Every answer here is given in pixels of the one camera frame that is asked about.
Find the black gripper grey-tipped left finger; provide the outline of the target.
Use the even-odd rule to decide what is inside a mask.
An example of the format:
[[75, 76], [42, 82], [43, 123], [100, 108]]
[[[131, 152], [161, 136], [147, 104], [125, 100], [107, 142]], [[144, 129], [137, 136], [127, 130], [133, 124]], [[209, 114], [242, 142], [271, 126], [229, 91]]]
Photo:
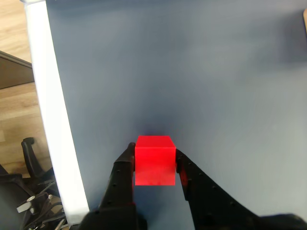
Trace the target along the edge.
[[97, 210], [81, 222], [82, 230], [145, 230], [146, 219], [133, 201], [135, 143], [131, 142], [113, 164], [110, 178]]

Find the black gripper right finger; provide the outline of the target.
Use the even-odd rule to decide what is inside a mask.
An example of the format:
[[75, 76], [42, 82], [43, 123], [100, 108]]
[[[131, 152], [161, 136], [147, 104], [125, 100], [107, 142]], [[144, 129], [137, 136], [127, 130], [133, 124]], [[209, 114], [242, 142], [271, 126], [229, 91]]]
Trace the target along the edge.
[[257, 215], [232, 198], [180, 150], [176, 150], [176, 172], [196, 230], [260, 228]]

